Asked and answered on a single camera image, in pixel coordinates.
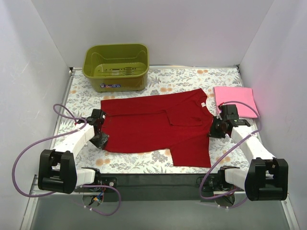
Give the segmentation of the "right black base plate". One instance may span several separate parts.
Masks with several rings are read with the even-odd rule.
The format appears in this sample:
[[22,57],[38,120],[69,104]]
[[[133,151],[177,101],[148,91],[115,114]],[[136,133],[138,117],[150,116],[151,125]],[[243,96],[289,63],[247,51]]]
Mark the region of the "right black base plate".
[[237,191],[243,191],[242,189],[237,188],[234,185],[222,183],[215,175],[209,176],[202,186],[202,191],[204,192],[213,192],[213,191],[228,192],[233,189],[236,189]]

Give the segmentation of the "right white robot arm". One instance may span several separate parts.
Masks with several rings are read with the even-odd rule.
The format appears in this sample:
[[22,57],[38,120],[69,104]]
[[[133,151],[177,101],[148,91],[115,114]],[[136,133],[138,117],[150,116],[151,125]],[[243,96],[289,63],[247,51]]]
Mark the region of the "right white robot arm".
[[236,101],[218,106],[219,115],[214,117],[209,136],[225,138],[229,136],[235,146],[240,148],[249,162],[248,169],[237,166],[222,166],[217,173],[217,184],[222,190],[231,187],[245,191],[250,201],[283,201],[288,194],[288,163],[276,158],[255,136],[258,130],[252,130],[250,123],[241,119]]

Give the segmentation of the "aluminium frame rail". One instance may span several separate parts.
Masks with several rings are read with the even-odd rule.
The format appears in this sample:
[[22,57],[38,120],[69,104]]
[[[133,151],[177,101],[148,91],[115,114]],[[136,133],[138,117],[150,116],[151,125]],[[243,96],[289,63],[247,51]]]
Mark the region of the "aluminium frame rail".
[[93,191],[29,200],[23,230],[297,230],[289,199],[249,201],[242,191],[202,200],[199,174],[105,174],[117,187],[90,211]]

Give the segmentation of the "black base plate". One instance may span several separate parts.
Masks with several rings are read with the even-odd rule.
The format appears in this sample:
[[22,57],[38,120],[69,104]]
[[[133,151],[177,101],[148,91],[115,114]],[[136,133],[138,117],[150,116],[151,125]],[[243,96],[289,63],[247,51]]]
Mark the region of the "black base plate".
[[242,189],[237,188],[234,185],[222,183],[215,175],[209,176],[202,186],[202,191],[204,192],[213,192],[213,191],[228,192],[233,189],[236,189],[237,191],[243,191]]
[[[107,185],[113,188],[117,187],[117,177],[102,177],[101,179],[98,180],[99,185]],[[74,192],[79,192],[79,193],[100,193],[100,192],[106,192],[106,193],[113,193],[114,190],[110,188],[101,188],[98,187],[97,185],[95,187],[77,187],[75,188]]]

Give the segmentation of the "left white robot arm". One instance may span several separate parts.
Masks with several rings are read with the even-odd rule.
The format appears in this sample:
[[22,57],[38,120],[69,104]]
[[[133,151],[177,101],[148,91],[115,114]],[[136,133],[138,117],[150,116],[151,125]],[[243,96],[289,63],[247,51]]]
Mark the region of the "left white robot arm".
[[109,137],[101,131],[105,118],[105,112],[94,109],[89,117],[77,122],[75,133],[69,134],[54,149],[42,151],[39,161],[39,189],[70,194],[84,185],[93,192],[101,188],[100,171],[95,168],[77,170],[75,159],[89,142],[98,149],[105,147]]

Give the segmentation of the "olive green plastic bin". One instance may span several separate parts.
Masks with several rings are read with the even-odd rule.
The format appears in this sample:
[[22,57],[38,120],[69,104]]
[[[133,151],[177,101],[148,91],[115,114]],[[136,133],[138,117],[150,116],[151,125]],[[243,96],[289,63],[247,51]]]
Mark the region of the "olive green plastic bin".
[[149,51],[143,44],[96,45],[86,52],[82,72],[97,92],[142,91]]

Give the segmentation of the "folded pink t shirt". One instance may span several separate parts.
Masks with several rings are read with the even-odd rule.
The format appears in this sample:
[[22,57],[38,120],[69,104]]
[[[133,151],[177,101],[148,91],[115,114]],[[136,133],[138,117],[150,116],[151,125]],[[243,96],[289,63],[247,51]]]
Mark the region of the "folded pink t shirt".
[[[217,86],[214,87],[216,108],[222,103],[229,101],[239,101],[252,107],[257,113],[257,108],[254,102],[253,91],[251,88],[245,87],[226,87]],[[242,118],[257,118],[257,115],[245,105],[235,103],[238,114]]]

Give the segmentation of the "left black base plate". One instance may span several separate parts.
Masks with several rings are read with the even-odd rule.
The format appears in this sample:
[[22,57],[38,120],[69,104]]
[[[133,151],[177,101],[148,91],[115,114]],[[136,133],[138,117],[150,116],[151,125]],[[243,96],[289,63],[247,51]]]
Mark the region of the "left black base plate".
[[[101,179],[98,180],[99,185],[107,185],[113,188],[117,187],[117,177],[102,177]],[[100,193],[100,192],[106,192],[106,193],[113,193],[114,190],[110,188],[101,188],[98,187],[97,185],[95,187],[77,187],[75,188],[74,192],[79,192],[79,193]]]

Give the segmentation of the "red t shirt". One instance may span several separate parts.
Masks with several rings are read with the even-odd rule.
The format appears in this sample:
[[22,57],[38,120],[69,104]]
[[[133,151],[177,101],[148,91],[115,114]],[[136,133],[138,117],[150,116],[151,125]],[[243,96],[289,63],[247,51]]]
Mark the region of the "red t shirt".
[[210,168],[213,115],[202,89],[165,95],[102,100],[105,149],[116,153],[170,150],[174,166]]

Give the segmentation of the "floral table mat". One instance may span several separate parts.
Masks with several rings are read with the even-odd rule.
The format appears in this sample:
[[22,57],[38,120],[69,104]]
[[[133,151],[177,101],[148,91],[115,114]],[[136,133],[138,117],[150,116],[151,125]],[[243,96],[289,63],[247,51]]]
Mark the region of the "floral table mat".
[[[170,94],[201,88],[207,94],[208,110],[215,115],[214,87],[241,87],[243,81],[237,68],[175,68],[150,67],[147,86],[140,92],[96,92],[81,69],[72,73],[64,102],[77,117],[87,117],[101,100]],[[76,167],[98,168],[102,173],[205,173],[197,167],[175,167],[167,149],[152,152],[110,153],[87,144],[77,155]]]

